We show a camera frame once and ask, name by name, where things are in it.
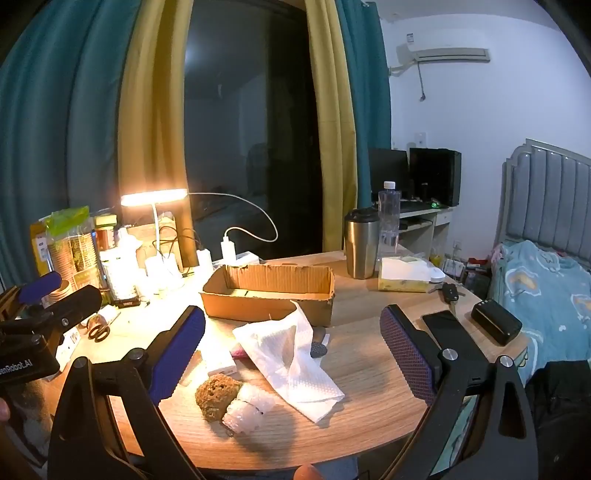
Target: gray upholstered headboard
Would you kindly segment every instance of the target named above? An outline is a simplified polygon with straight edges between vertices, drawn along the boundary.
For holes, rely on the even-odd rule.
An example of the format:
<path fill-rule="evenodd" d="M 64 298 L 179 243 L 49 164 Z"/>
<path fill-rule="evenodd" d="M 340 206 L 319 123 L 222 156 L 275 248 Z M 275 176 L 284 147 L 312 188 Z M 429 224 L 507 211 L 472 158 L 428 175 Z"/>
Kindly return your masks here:
<path fill-rule="evenodd" d="M 531 240 L 591 264 L 591 159 L 526 140 L 503 180 L 498 241 Z"/>

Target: wooden table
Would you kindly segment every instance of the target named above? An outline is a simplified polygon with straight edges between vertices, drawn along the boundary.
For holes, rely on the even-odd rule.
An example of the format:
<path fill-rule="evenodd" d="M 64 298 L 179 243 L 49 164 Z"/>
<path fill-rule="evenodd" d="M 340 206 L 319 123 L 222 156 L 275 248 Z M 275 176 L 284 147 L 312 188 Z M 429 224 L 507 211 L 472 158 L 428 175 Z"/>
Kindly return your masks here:
<path fill-rule="evenodd" d="M 377 290 L 377 279 L 354 280 L 347 275 L 342 252 L 288 259 L 300 265 L 328 265 L 335 272 L 335 302 L 329 329 L 329 352 L 322 368 L 344 392 L 345 399 L 319 424 L 313 424 L 279 398 L 264 426 L 248 437 L 229 437 L 218 424 L 202 418 L 195 404 L 197 382 L 179 385 L 160 409 L 178 441 L 197 467 L 224 470 L 282 469 L 354 455 L 379 447 L 413 431 L 426 409 L 413 397 L 379 332 L 379 315 L 397 303 L 416 326 L 421 315 L 446 308 L 440 293 L 394 293 Z M 286 262 L 285 259 L 274 262 Z M 94 363 L 122 358 L 133 347 L 147 347 L 161 330 L 168 329 L 189 304 L 201 306 L 199 282 L 186 285 L 166 299 L 142 309 L 126 309 L 102 343 L 84 338 L 73 358 L 85 355 Z M 476 325 L 469 313 L 479 301 L 465 291 L 456 306 L 457 315 L 489 360 L 501 354 L 515 358 L 527 344 L 519 335 L 507 347 L 498 346 Z M 231 330 L 240 322 L 208 319 L 204 342 L 215 335 L 227 346 Z M 239 376 L 268 391 L 269 384 L 249 362 L 237 362 Z M 47 386 L 52 408 L 65 379 L 61 375 Z M 113 410 L 125 446 L 141 453 L 125 415 L 121 399 L 113 398 Z"/>

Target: blue blanket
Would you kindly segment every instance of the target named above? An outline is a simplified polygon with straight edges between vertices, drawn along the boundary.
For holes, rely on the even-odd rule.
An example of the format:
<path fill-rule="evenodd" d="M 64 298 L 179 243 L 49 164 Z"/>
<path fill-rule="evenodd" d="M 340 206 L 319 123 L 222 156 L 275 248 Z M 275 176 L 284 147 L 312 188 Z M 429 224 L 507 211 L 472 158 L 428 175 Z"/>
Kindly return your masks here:
<path fill-rule="evenodd" d="M 591 358 L 591 275 L 572 258 L 525 241 L 503 245 L 492 297 L 522 323 L 529 338 L 526 382 L 547 362 Z"/>

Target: person's hand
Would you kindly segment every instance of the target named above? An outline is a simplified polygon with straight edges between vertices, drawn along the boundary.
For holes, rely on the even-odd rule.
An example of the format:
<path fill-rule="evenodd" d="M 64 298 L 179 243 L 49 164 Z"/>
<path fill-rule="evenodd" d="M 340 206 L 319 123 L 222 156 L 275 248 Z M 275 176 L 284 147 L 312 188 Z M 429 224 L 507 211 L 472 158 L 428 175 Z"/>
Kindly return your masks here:
<path fill-rule="evenodd" d="M 294 480 L 324 480 L 320 472 L 311 465 L 302 465 L 295 472 Z"/>
<path fill-rule="evenodd" d="M 0 422 L 5 422 L 10 419 L 10 409 L 8 404 L 0 398 Z"/>

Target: tissue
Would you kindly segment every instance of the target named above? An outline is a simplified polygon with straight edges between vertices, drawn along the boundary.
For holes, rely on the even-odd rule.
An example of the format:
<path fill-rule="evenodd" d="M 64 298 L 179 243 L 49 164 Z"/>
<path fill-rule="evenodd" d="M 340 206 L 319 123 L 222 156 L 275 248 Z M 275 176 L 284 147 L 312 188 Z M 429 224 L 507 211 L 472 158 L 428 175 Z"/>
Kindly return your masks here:
<path fill-rule="evenodd" d="M 250 323 L 234 336 L 275 391 L 314 423 L 345 395 L 310 356 L 312 327 L 300 306 L 283 320 Z"/>

